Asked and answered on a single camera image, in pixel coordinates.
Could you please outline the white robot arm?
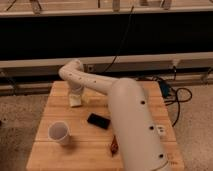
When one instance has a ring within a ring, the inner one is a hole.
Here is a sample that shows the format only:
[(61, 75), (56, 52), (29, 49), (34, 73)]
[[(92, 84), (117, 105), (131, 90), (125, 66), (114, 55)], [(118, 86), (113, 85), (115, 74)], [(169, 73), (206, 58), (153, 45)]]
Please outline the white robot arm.
[(131, 78), (85, 73), (74, 59), (59, 70), (73, 94), (84, 87), (105, 94), (124, 171), (172, 171), (149, 110), (144, 88)]

